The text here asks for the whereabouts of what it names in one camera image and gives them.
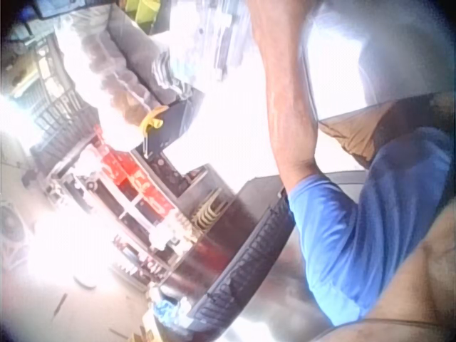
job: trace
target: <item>yellow clip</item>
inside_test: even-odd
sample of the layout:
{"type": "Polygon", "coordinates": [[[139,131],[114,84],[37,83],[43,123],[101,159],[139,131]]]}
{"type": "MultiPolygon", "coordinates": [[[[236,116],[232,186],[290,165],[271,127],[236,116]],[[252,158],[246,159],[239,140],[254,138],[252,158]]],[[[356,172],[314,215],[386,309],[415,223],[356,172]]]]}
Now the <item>yellow clip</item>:
{"type": "Polygon", "coordinates": [[[150,127],[158,130],[163,126],[163,120],[157,119],[156,116],[165,112],[168,108],[169,107],[167,105],[160,105],[151,110],[149,114],[147,114],[145,118],[142,119],[140,129],[144,137],[147,137],[147,132],[149,131],[150,127]]]}

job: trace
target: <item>wall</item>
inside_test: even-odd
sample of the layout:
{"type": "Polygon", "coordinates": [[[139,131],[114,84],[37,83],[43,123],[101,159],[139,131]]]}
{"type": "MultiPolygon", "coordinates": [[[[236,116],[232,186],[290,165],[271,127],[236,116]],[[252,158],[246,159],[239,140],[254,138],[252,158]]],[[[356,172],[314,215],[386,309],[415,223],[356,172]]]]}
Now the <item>wall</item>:
{"type": "MultiPolygon", "coordinates": [[[[40,189],[26,190],[21,184],[27,159],[18,142],[3,133],[1,154],[1,200],[12,202],[25,224],[33,227],[53,208],[40,189]]],[[[53,258],[61,257],[57,253],[53,258]]],[[[139,333],[147,310],[145,296],[110,271],[105,270],[94,290],[87,290],[63,269],[56,272],[58,277],[48,278],[32,272],[30,265],[31,262],[1,274],[1,325],[10,330],[15,341],[116,342],[125,337],[110,329],[123,336],[139,333]],[[66,300],[55,313],[64,294],[66,300]]]]}

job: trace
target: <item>man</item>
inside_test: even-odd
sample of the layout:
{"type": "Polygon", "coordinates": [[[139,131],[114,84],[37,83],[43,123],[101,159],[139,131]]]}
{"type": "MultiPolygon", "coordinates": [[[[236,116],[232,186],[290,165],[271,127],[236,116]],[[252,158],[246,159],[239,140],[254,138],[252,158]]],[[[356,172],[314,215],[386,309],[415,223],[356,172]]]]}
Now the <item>man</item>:
{"type": "Polygon", "coordinates": [[[248,5],[266,71],[271,146],[301,234],[310,289],[334,325],[357,321],[374,308],[436,218],[453,142],[432,127],[387,142],[370,164],[356,205],[314,159],[318,126],[299,60],[311,2],[248,5]]]}

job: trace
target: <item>forearm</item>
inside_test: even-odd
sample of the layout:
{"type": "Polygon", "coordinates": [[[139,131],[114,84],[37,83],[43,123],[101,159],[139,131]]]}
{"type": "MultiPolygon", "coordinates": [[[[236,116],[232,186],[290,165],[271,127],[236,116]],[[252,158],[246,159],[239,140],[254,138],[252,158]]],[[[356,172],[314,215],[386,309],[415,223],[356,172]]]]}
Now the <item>forearm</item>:
{"type": "Polygon", "coordinates": [[[297,46],[284,42],[281,47],[281,53],[264,57],[264,66],[271,146],[290,192],[299,181],[318,172],[314,159],[318,128],[297,46]]]}

